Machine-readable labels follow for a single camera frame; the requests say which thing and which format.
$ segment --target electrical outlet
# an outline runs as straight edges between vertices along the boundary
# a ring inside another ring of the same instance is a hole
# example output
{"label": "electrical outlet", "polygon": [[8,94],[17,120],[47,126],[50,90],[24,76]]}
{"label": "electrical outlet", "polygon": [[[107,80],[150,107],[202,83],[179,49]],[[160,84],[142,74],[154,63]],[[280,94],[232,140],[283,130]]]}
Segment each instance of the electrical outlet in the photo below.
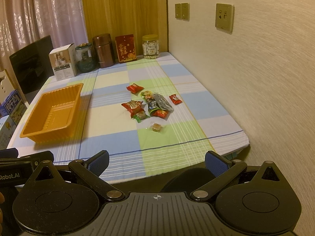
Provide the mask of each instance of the electrical outlet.
{"label": "electrical outlet", "polygon": [[189,3],[182,3],[182,19],[189,20]]}
{"label": "electrical outlet", "polygon": [[231,4],[217,3],[215,12],[215,27],[232,32],[233,23],[234,6]]}
{"label": "electrical outlet", "polygon": [[182,19],[182,6],[180,3],[175,4],[175,18]]}

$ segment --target white box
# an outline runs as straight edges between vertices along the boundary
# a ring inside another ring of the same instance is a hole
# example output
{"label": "white box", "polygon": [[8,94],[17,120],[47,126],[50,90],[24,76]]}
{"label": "white box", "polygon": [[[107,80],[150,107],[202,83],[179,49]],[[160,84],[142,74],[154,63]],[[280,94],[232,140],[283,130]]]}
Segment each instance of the white box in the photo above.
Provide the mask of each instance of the white box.
{"label": "white box", "polygon": [[57,81],[77,75],[74,43],[53,49],[49,59]]}
{"label": "white box", "polygon": [[15,129],[16,125],[9,115],[0,118],[0,150],[7,149]]}

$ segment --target tablecloth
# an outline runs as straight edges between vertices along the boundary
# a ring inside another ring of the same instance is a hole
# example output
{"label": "tablecloth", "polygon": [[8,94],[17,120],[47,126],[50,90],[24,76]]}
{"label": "tablecloth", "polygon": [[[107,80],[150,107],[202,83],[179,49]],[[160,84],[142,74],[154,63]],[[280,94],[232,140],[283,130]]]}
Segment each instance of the tablecloth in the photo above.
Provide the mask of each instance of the tablecloth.
{"label": "tablecloth", "polygon": [[[71,139],[36,144],[19,137],[42,93],[80,82],[84,84],[80,113]],[[150,117],[137,123],[121,106],[130,99],[142,100],[127,91],[132,83],[166,99],[176,94],[183,103],[170,102],[174,112],[167,120]],[[163,125],[162,132],[147,129],[152,123]],[[50,150],[56,165],[107,150],[110,164],[100,177],[117,183],[203,162],[208,150],[231,158],[248,145],[244,131],[205,87],[170,53],[161,53],[154,60],[139,58],[61,81],[50,77],[22,117],[8,148],[16,147],[20,156]]]}

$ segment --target textured wallpaper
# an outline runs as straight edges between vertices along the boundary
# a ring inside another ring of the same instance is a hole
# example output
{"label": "textured wallpaper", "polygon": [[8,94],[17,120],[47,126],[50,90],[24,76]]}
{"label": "textured wallpaper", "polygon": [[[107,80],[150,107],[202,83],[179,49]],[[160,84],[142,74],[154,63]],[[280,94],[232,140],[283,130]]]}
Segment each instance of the textured wallpaper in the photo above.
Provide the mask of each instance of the textured wallpaper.
{"label": "textured wallpaper", "polygon": [[[175,3],[190,3],[190,21]],[[235,6],[234,29],[215,5]],[[302,203],[298,235],[315,235],[315,0],[168,0],[169,50],[249,137],[249,165],[273,160]]]}

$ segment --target hand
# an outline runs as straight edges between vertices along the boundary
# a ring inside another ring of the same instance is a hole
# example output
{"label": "hand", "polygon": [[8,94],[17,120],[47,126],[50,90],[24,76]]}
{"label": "hand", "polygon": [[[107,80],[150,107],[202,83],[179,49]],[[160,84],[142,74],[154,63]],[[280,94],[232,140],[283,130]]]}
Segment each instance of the hand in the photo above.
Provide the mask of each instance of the hand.
{"label": "hand", "polygon": [[[2,193],[0,193],[0,204],[4,203],[4,196]],[[2,233],[2,222],[3,222],[3,214],[2,214],[2,210],[0,209],[0,236]]]}

